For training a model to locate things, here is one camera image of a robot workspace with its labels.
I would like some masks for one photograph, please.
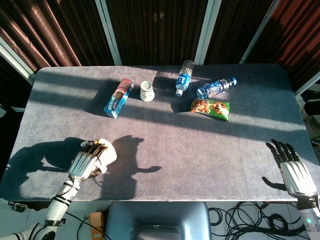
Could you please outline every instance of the table surface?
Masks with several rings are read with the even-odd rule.
[[[37,74],[0,184],[7,200],[50,200],[68,179],[83,140],[106,138],[118,158],[81,183],[75,200],[291,200],[265,185],[282,177],[266,142],[296,147],[318,189],[319,164],[285,70],[276,64],[199,65],[182,97],[181,66],[46,67]],[[229,122],[190,113],[196,89],[236,77],[216,100]],[[103,108],[122,78],[135,87],[117,119]],[[155,98],[140,100],[140,83]]]

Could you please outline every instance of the plastic water bottle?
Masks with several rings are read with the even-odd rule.
[[[214,81],[209,85],[198,88],[196,94],[199,99],[210,99],[215,95],[224,93],[236,84],[237,79],[235,77],[233,77],[232,79],[224,78],[218,81]]]
[[[185,60],[183,62],[182,68],[180,70],[178,79],[176,80],[175,84],[175,95],[177,95],[178,97],[181,97],[184,91],[187,90],[194,69],[195,63],[193,61]]]

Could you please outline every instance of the green snack bag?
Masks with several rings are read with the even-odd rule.
[[[230,104],[226,101],[195,99],[190,108],[191,113],[200,113],[229,121]]]

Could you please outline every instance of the water bottle cap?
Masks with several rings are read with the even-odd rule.
[[[178,97],[181,97],[183,93],[184,91],[182,91],[181,89],[177,89],[175,92],[175,95],[177,95]]]
[[[233,77],[233,78],[231,79],[232,86],[236,85],[237,82],[238,82],[238,81],[237,81],[237,79],[236,79],[235,77]]]

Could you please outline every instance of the cookie package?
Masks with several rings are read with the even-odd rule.
[[[229,121],[230,103],[210,99],[195,99],[190,108],[191,113],[200,113]]]
[[[116,119],[133,87],[134,82],[132,80],[123,78],[103,111],[108,116]]]

